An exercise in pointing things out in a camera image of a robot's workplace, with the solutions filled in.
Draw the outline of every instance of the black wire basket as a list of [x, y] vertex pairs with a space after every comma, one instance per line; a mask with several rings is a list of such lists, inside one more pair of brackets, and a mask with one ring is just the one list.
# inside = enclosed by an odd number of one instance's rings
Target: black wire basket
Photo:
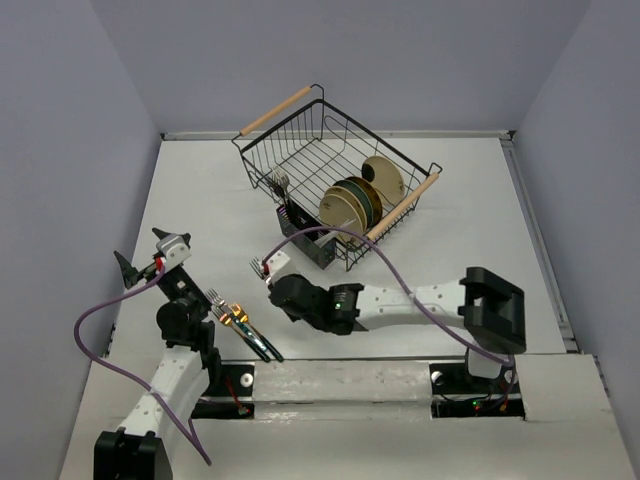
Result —
[[[256, 139], [242, 141], [253, 130], [312, 90], [320, 93], [302, 108], [260, 134]], [[425, 170], [385, 140], [373, 133], [324, 99], [320, 85], [305, 87], [288, 100], [243, 128], [233, 139], [253, 188], [261, 188], [278, 204], [276, 213], [283, 235], [290, 236], [302, 228], [322, 225], [318, 212], [324, 192], [336, 181], [349, 176], [361, 176], [364, 160], [383, 156], [400, 171], [404, 198], [394, 205], [385, 205], [382, 219], [365, 232], [379, 242], [394, 227], [415, 210], [422, 193], [438, 178], [442, 167], [432, 163]], [[287, 208], [274, 184], [274, 171], [284, 172], [289, 179], [286, 192]], [[320, 268], [334, 259], [345, 262], [349, 271], [370, 249], [365, 243], [354, 245], [340, 236], [320, 247], [316, 241], [329, 232], [302, 235], [293, 243]]]

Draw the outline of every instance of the gray wall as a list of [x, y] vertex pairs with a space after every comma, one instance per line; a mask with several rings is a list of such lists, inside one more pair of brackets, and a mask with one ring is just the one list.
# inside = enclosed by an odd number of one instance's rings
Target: gray wall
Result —
[[640, 473], [640, 3], [594, 0], [516, 145], [571, 324]]
[[516, 128], [588, 0], [92, 0], [161, 131], [303, 85], [377, 129]]
[[159, 137], [87, 0], [3, 1], [0, 65], [0, 478], [49, 480], [87, 374], [73, 323], [122, 291], [111, 251], [133, 250]]

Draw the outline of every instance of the white surface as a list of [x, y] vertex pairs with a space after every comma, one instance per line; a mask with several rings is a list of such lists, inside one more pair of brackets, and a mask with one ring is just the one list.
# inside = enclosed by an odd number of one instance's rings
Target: white surface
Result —
[[[253, 421], [195, 421], [214, 466], [181, 439], [174, 479], [633, 479], [591, 357], [524, 355], [517, 362], [531, 420], [431, 420], [429, 409], [393, 403], [358, 408], [357, 415], [283, 405]], [[118, 363], [146, 378], [155, 368], [144, 357]], [[555, 371], [561, 376], [549, 381]], [[138, 395], [129, 380], [92, 367], [62, 480], [90, 478], [97, 436], [117, 426]]]
[[[441, 178], [418, 208], [380, 246], [409, 285], [464, 277], [484, 266], [525, 291], [529, 353], [564, 352], [549, 296], [497, 139], [392, 139], [423, 166], [440, 163]], [[240, 303], [285, 358], [366, 358], [461, 355], [463, 347], [436, 326], [402, 326], [338, 337], [292, 324], [271, 306], [264, 282], [249, 266], [281, 239], [275, 204], [252, 190], [230, 142], [164, 142], [144, 213], [133, 264], [149, 263], [152, 227], [192, 234], [185, 269], [203, 290], [213, 287]], [[293, 245], [284, 248], [312, 283], [361, 282], [396, 287], [373, 252], [349, 273], [335, 261], [324, 272]], [[163, 349], [155, 312], [165, 302], [153, 289], [122, 305], [111, 354], [156, 355]], [[216, 329], [224, 359], [254, 359], [230, 329]]]

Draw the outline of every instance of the purple cable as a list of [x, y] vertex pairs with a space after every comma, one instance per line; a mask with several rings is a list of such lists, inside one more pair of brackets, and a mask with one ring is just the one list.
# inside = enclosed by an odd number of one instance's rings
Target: purple cable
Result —
[[387, 256], [382, 253], [382, 250], [380, 250], [380, 248], [373, 243], [371, 240], [369, 240], [369, 238], [365, 237], [364, 235], [360, 235], [358, 233], [354, 233], [354, 232], [350, 232], [349, 230], [346, 230], [344, 228], [340, 228], [340, 227], [329, 227], [329, 226], [320, 226], [320, 227], [310, 227], [310, 228], [305, 228], [303, 230], [299, 230], [298, 232], [294, 233], [293, 235], [285, 238], [283, 241], [281, 241], [273, 250], [271, 250], [266, 257], [264, 257], [264, 260], [262, 261], [262, 263], [264, 265], [266, 265], [267, 261], [273, 256], [275, 255], [275, 253], [280, 250], [282, 247], [284, 247], [287, 243], [291, 242], [291, 240], [293, 240], [296, 237], [299, 237], [300, 235], [305, 235], [307, 233], [311, 233], [311, 232], [320, 232], [320, 231], [335, 231], [335, 232], [341, 232], [341, 233], [347, 233], [349, 235], [352, 235], [354, 237], [356, 237], [357, 239], [363, 241], [364, 243], [366, 243], [367, 245], [369, 245], [369, 247], [371, 247], [371, 249], [376, 252], [378, 254], [378, 256], [382, 259], [382, 261], [387, 265], [387, 267], [389, 267], [389, 270], [391, 271], [391, 273], [393, 274], [394, 277], [396, 277], [396, 280], [398, 281], [398, 284], [400, 284], [400, 287], [402, 288], [402, 290], [404, 290], [404, 292], [409, 296], [409, 298], [411, 298], [413, 300], [413, 303], [416, 305], [416, 307], [418, 307], [418, 310], [420, 310], [420, 312], [422, 312], [429, 320], [431, 320], [435, 325], [437, 325], [438, 327], [440, 327], [447, 335], [449, 335], [451, 338], [453, 338], [454, 340], [457, 340], [458, 342], [460, 342], [462, 345], [464, 345], [465, 347], [473, 350], [474, 352], [479, 353], [480, 355], [482, 355], [483, 357], [488, 358], [489, 360], [493, 360], [496, 363], [499, 363], [500, 365], [504, 365], [507, 367], [510, 367], [513, 365], [513, 362], [511, 361], [511, 359], [509, 360], [503, 360], [502, 358], [493, 355], [490, 352], [487, 352], [486, 350], [482, 349], [481, 347], [479, 347], [478, 345], [474, 345], [473, 343], [469, 342], [467, 339], [463, 338], [462, 336], [458, 335], [456, 332], [454, 332], [451, 328], [449, 328], [447, 325], [445, 325], [444, 323], [442, 323], [440, 320], [438, 320], [438, 317], [436, 317], [435, 315], [433, 315], [428, 309], [427, 307], [425, 307], [422, 303], [420, 303], [420, 301], [418, 300], [418, 298], [413, 295], [413, 292], [411, 291], [411, 289], [409, 288], [409, 286], [407, 285], [407, 283], [404, 281], [404, 279], [402, 278], [402, 276], [400, 275], [400, 272], [398, 272], [398, 270], [396, 269], [396, 267], [393, 266], [393, 264], [391, 263], [391, 261], [387, 258]]
[[167, 404], [167, 402], [164, 401], [162, 396], [153, 391], [151, 385], [149, 385], [146, 381], [144, 381], [142, 378], [138, 377], [137, 375], [131, 372], [128, 372], [123, 368], [117, 367], [100, 358], [98, 355], [96, 355], [95, 353], [93, 353], [91, 350], [87, 348], [87, 346], [82, 342], [82, 338], [80, 337], [80, 326], [82, 325], [82, 322], [84, 322], [84, 320], [89, 315], [97, 312], [98, 310], [102, 310], [105, 307], [113, 305], [114, 303], [119, 303], [128, 298], [135, 297], [136, 295], [144, 292], [145, 290], [149, 290], [151, 287], [153, 287], [160, 281], [163, 275], [164, 275], [164, 265], [162, 266], [158, 274], [153, 279], [149, 280], [146, 283], [146, 285], [143, 285], [142, 287], [137, 288], [135, 290], [131, 290], [130, 292], [125, 293], [124, 295], [116, 297], [112, 300], [108, 300], [104, 303], [96, 305], [95, 307], [91, 307], [89, 310], [87, 310], [82, 315], [80, 315], [78, 320], [76, 320], [76, 324], [73, 327], [73, 338], [75, 339], [76, 345], [78, 345], [78, 348], [82, 351], [82, 353], [84, 353], [92, 361], [96, 362], [99, 365], [102, 365], [105, 368], [108, 368], [113, 372], [119, 373], [120, 375], [124, 375], [125, 377], [136, 382], [138, 385], [144, 388], [147, 392], [149, 392], [153, 396], [153, 398], [155, 398], [158, 401], [162, 409], [165, 411], [165, 413], [167, 414], [169, 419], [173, 422], [173, 424], [177, 427], [177, 429], [180, 430], [180, 433], [182, 433], [185, 436], [185, 438], [189, 440], [191, 445], [194, 446], [194, 448], [198, 451], [198, 453], [202, 455], [202, 458], [204, 459], [206, 464], [211, 466], [211, 458], [209, 458], [209, 455], [207, 455], [207, 452], [205, 452], [204, 447], [200, 443], [200, 440], [198, 439], [198, 435], [196, 435], [195, 429], [193, 428], [193, 423], [191, 422], [191, 419], [189, 419], [189, 427], [191, 428], [191, 433], [189, 433], [189, 430], [187, 430], [187, 428], [182, 424], [182, 422], [176, 416], [176, 414], [173, 413], [173, 410], [171, 410], [171, 407]]

